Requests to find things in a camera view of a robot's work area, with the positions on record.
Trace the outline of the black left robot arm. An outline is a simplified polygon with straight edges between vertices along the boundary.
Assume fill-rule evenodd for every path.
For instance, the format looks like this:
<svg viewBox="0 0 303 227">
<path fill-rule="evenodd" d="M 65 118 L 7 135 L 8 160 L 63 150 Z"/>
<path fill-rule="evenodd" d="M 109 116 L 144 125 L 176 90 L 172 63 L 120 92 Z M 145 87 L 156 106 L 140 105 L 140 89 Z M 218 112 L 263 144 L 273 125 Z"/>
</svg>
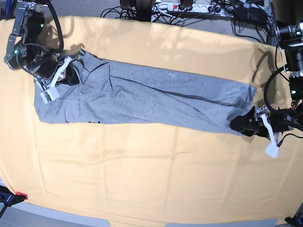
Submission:
<svg viewBox="0 0 303 227">
<path fill-rule="evenodd" d="M 301 0 L 274 0 L 272 2 L 277 36 L 276 51 L 281 53 L 283 66 L 268 78 L 264 87 L 262 107 L 253 107 L 246 115 L 234 118 L 230 128 L 242 135 L 268 138 L 270 133 L 303 129 L 303 2 Z M 283 72 L 291 93 L 291 106 L 275 109 L 268 99 L 271 82 Z"/>
</svg>

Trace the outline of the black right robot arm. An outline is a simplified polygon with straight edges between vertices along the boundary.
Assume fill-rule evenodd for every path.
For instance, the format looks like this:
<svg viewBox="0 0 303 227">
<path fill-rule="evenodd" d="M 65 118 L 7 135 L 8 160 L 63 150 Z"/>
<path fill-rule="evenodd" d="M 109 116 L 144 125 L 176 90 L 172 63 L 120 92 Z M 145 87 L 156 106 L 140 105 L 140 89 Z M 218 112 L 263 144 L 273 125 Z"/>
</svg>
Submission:
<svg viewBox="0 0 303 227">
<path fill-rule="evenodd" d="M 49 0 L 23 0 L 17 7 L 16 0 L 8 0 L 1 12 L 4 19 L 14 18 L 14 26 L 9 35 L 4 62 L 12 70 L 23 70 L 30 74 L 34 82 L 45 90 L 44 79 L 53 79 L 63 65 L 66 54 L 61 25 L 55 9 Z M 58 48 L 41 44 L 40 34 L 45 27 L 44 8 L 48 8 L 55 22 L 59 39 Z"/>
</svg>

